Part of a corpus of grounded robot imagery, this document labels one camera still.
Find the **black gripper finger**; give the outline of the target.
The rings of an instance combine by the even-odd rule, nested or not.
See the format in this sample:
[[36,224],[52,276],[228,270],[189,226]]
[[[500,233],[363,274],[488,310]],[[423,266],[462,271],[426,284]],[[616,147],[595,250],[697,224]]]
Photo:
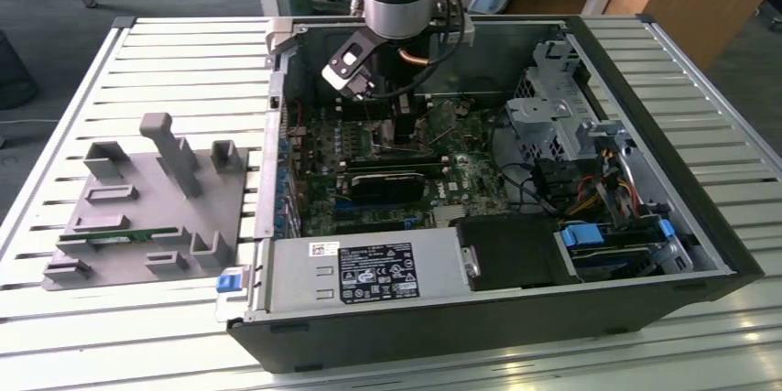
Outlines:
[[423,114],[423,101],[414,95],[403,94],[392,99],[394,142],[398,145],[412,141],[415,123]]

